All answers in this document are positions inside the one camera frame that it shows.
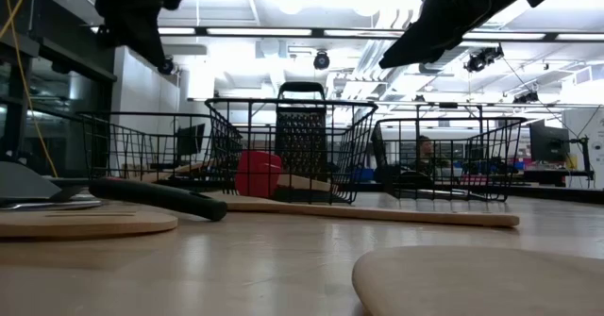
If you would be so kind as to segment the black spatula red-black handle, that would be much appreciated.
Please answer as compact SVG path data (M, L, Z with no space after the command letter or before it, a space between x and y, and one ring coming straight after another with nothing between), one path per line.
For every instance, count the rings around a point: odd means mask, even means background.
M96 198L169 209L214 222L227 215L225 202L193 191L113 177L51 179L20 162L0 160L0 203L64 202L83 190Z

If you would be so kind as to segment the red spatula wooden handle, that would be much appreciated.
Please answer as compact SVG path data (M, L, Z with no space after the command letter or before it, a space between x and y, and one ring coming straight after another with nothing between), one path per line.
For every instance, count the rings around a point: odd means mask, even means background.
M280 156L243 151L234 176L235 189L244 196L273 197L277 189L332 191L329 183L286 172Z

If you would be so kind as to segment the slotted wooden spatula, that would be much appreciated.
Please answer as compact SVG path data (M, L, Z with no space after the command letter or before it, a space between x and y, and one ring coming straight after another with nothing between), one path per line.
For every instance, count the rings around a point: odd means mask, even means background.
M152 211L27 211L0 213L0 239L83 239L166 232L178 218Z

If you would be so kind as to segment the wooden spork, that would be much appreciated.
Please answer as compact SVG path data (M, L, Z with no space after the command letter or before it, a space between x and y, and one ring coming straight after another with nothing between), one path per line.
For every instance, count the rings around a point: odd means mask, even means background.
M203 195L226 202L227 210L229 212L281 213L289 215L309 215L341 219L436 225L468 225L505 228L514 228L520 225L520 218L511 214L424 212L388 208L357 208L350 206L281 203L265 198L224 194L218 191L203 192Z

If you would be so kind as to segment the black ceiling spotlight cluster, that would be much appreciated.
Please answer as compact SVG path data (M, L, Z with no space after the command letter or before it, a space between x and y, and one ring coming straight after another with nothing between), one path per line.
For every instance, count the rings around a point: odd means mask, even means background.
M496 47L485 47L479 51L471 52L469 54L469 59L464 63L463 68L468 73L478 73L503 57L504 52L500 44Z

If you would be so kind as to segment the black computer monitor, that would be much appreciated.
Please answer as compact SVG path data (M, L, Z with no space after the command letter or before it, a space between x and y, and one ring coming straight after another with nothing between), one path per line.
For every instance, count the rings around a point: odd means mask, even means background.
M567 129L550 127L544 121L539 121L529 125L529 134L533 161L566 161L570 150Z
M205 125L180 128L176 133L176 150L179 157L192 156L202 151Z

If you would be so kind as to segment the person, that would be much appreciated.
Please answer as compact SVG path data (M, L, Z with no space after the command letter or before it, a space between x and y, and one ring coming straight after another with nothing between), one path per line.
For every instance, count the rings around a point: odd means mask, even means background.
M438 159L434 152L432 140L420 135L417 140L417 151L415 169L423 175L433 175L437 167Z

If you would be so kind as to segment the black beam with light strips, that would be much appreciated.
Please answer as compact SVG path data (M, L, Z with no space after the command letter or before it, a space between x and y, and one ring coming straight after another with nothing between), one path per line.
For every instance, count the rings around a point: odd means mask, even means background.
M375 28L294 28L261 26L161 26L163 37L214 38L287 38L287 39L351 39L388 40L400 38L404 30ZM464 42L545 42L598 43L604 42L604 32L528 32L511 30L475 30L465 33Z

